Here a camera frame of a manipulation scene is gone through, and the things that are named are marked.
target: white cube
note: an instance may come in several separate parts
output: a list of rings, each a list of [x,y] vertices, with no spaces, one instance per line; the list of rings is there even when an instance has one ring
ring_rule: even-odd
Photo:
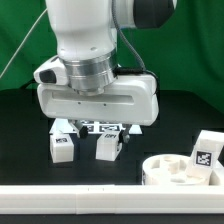
[[[119,131],[105,131],[97,140],[96,159],[114,161],[122,149]]]
[[[53,163],[73,161],[74,145],[69,134],[51,135],[50,151]]]

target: white block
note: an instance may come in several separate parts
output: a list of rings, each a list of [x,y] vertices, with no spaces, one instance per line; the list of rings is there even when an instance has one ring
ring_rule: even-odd
[[[73,161],[74,145],[69,134],[51,135],[50,151],[53,163]]]
[[[202,130],[186,168],[186,174],[210,178],[224,145],[224,133]]]
[[[122,149],[119,131],[105,131],[97,140],[96,159],[114,161]]]

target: black and white pattern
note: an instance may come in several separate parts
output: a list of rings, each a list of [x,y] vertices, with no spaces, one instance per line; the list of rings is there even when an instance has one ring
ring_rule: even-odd
[[[100,132],[120,131],[119,125],[100,125]]]
[[[68,142],[68,140],[67,140],[67,138],[57,138],[56,142],[57,143],[65,143],[65,142]]]
[[[212,154],[209,152],[197,151],[196,164],[202,166],[211,166],[212,164]]]

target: green backdrop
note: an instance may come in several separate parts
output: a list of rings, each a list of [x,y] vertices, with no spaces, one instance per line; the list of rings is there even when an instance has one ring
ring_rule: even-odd
[[[44,0],[0,0],[0,71],[45,9]],[[179,0],[172,18],[160,29],[126,30],[162,90],[187,90],[224,113],[224,1]],[[45,16],[3,79],[0,90],[18,88],[56,54],[56,40]],[[119,63],[135,66],[118,43]]]

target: black sticker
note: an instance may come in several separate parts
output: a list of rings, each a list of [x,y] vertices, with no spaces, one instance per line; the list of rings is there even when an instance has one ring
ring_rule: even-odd
[[[100,132],[104,131],[120,131],[119,125],[100,125]]]
[[[113,134],[106,134],[105,138],[116,138],[117,135],[113,135]]]
[[[212,154],[210,152],[200,152],[197,151],[196,164],[202,166],[211,166],[212,164]]]
[[[57,143],[65,143],[65,142],[68,142],[68,140],[67,140],[67,138],[57,138],[56,142]]]

